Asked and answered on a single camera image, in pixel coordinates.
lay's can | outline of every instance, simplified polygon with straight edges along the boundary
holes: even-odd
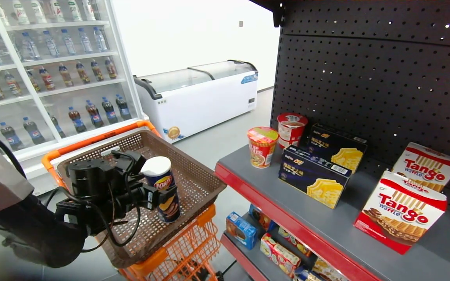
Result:
[[[175,178],[171,172],[171,160],[164,156],[149,158],[141,172],[145,175],[147,183],[157,190],[167,190],[176,186]],[[163,222],[174,222],[180,217],[180,202],[178,192],[171,196],[166,202],[159,202],[157,211]]]

white wall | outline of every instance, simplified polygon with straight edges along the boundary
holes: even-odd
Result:
[[[280,29],[248,0],[115,0],[114,8],[134,75],[237,59],[258,68],[258,89],[273,86]]]

white can lid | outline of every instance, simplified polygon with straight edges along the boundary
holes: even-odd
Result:
[[[171,160],[164,156],[149,158],[141,168],[145,176],[160,176],[171,169]]]

floor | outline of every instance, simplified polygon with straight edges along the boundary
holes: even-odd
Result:
[[[177,142],[175,146],[197,161],[214,170],[216,162],[233,151],[248,144],[246,131],[254,126],[269,126],[273,90],[258,94],[257,109],[226,121],[206,131]],[[63,197],[56,196],[50,204],[54,210],[55,203]],[[230,187],[227,187],[215,202],[216,216],[213,222],[218,227],[218,238],[225,230],[225,218],[232,212],[246,213],[250,203]],[[84,248],[91,248],[98,243],[92,237],[86,239]],[[224,271],[235,259],[222,247],[211,261],[215,270]],[[244,271],[235,263],[229,274],[231,280],[248,280]],[[16,258],[11,249],[0,245],[0,281],[122,281],[123,279],[112,267],[105,253],[99,249],[81,254],[73,263],[60,269],[51,269],[35,265]]]

instant noodle cup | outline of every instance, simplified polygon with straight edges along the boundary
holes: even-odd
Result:
[[[278,138],[277,131],[269,127],[255,127],[248,131],[250,161],[253,167],[266,168],[270,166]]]
[[[297,146],[302,138],[305,126],[309,120],[300,114],[283,113],[277,117],[279,123],[279,146],[287,148],[290,145]]]

